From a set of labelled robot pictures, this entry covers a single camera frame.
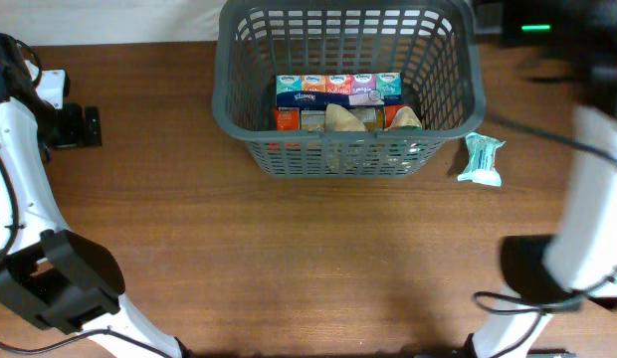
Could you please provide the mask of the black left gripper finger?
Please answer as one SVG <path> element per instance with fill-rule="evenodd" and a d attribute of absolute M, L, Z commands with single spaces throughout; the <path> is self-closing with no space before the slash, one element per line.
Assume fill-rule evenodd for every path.
<path fill-rule="evenodd" d="M 102 146 L 102 131 L 99 110 L 95 106 L 85 108 L 85 143 L 88 146 Z"/>
<path fill-rule="evenodd" d="M 85 121 L 83 108 L 77 103 L 67 103 L 62 108 L 62 144 L 80 146 L 84 143 Z"/>

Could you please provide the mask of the light green packet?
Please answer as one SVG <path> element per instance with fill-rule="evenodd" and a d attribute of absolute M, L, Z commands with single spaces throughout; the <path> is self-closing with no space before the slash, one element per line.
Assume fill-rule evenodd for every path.
<path fill-rule="evenodd" d="M 496 169 L 496 154 L 505 145 L 504 141 L 472 132 L 465 137 L 469 161 L 457 180 L 501 187 L 502 178 Z"/>

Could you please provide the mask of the orange pasta package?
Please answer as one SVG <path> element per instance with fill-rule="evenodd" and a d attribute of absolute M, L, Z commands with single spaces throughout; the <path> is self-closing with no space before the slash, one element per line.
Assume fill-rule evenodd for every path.
<path fill-rule="evenodd" d="M 277 131 L 375 131 L 423 124 L 408 105 L 357 107 L 347 109 L 332 105 L 330 109 L 279 108 L 274 110 Z"/>

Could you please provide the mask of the green lidded glass jar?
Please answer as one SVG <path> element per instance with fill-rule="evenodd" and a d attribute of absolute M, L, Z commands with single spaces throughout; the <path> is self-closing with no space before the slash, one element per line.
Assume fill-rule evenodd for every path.
<path fill-rule="evenodd" d="M 389 132 L 415 134 L 423 130 L 421 126 L 407 125 L 389 128 Z M 403 138 L 401 141 L 392 143 L 388 150 L 387 163 L 397 167 L 400 171 L 411 171 L 419 158 L 423 146 L 412 139 Z"/>

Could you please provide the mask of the tissue multipack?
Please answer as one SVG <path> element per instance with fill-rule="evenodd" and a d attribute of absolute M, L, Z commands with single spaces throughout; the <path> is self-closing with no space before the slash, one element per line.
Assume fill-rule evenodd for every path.
<path fill-rule="evenodd" d="M 299 109 L 381 107 L 403 103 L 398 73 L 276 76 L 276 105 Z"/>

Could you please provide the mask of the beige paper bag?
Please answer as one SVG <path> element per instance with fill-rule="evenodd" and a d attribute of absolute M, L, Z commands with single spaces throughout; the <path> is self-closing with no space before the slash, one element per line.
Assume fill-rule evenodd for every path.
<path fill-rule="evenodd" d="M 330 104 L 325 130 L 332 133 L 366 133 L 366 139 L 331 141 L 324 146 L 324 172 L 341 176 L 404 176 L 420 165 L 425 146 L 412 139 L 387 139 L 381 134 L 420 131 L 423 124 L 406 104 L 347 109 Z"/>

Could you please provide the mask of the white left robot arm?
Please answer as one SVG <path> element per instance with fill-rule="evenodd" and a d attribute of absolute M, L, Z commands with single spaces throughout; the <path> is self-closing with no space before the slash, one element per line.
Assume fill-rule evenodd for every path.
<path fill-rule="evenodd" d="M 44 354 L 89 339 L 115 357 L 190 357 L 126 294 L 112 253 L 75 233 L 44 169 L 53 149 L 102 145 L 100 113 L 67 103 L 70 80 L 44 70 L 24 42 L 0 33 L 0 304 L 66 339 Z"/>

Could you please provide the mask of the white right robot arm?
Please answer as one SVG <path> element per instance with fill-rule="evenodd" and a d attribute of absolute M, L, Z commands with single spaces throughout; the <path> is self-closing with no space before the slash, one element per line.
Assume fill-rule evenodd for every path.
<path fill-rule="evenodd" d="M 465 178 L 499 185 L 475 3 L 237 0 L 219 15 L 212 109 L 277 177 L 398 177 L 447 141 L 469 149 Z M 617 1 L 504 7 L 505 35 L 590 49 L 586 75 L 616 107 L 575 110 L 578 152 L 561 230 L 507 237 L 504 289 L 467 357 L 524 357 L 551 317 L 584 300 L 617 308 Z"/>

